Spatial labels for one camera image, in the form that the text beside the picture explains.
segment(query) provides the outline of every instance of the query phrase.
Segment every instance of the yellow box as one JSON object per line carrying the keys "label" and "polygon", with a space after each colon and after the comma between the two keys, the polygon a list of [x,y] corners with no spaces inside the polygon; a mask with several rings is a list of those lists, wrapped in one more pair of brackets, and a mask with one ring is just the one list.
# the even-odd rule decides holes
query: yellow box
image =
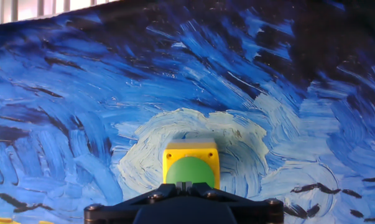
{"label": "yellow box", "polygon": [[213,139],[178,139],[170,142],[162,158],[162,177],[165,184],[170,166],[183,157],[196,157],[206,162],[215,176],[215,188],[220,189],[219,154]]}

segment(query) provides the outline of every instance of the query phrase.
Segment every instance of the green button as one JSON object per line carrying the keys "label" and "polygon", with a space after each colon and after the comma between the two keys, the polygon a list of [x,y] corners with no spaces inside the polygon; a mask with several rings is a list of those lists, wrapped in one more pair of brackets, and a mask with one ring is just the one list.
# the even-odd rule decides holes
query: green button
{"label": "green button", "polygon": [[215,187],[215,175],[211,167],[196,157],[184,157],[174,162],[167,173],[167,183],[177,182],[204,183]]}

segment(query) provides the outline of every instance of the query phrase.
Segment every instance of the bolt head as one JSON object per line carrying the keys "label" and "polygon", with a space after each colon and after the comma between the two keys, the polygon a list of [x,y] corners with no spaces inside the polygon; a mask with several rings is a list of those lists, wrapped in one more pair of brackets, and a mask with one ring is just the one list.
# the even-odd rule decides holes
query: bolt head
{"label": "bolt head", "polygon": [[101,208],[103,206],[104,205],[102,205],[102,204],[94,203],[94,204],[91,204],[91,205],[87,206],[86,209],[89,210],[89,211],[94,211],[94,210],[97,210],[97,209],[99,209],[99,208]]}
{"label": "bolt head", "polygon": [[214,200],[218,198],[218,193],[215,190],[208,190],[205,192],[205,197],[210,200]]}
{"label": "bolt head", "polygon": [[159,200],[159,199],[162,199],[163,197],[164,197],[163,193],[153,192],[152,194],[150,194],[149,199]]}
{"label": "bolt head", "polygon": [[280,200],[276,198],[269,198],[265,200],[269,205],[278,205],[280,204]]}

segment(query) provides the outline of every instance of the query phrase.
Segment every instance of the black mount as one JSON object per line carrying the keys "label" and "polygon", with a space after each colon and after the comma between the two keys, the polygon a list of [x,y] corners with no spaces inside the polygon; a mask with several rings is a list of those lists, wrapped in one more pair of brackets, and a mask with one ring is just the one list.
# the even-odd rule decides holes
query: black mount
{"label": "black mount", "polygon": [[257,223],[284,222],[277,199],[254,202],[206,183],[161,184],[153,191],[114,206],[93,204],[84,209],[85,224]]}

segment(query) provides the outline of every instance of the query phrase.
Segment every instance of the painted wall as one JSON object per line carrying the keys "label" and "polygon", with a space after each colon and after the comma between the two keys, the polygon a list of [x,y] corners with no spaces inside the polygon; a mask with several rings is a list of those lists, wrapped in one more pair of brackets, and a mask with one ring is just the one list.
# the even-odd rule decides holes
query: painted wall
{"label": "painted wall", "polygon": [[375,218],[375,1],[115,2],[0,26],[0,217],[81,223],[215,138],[286,223]]}

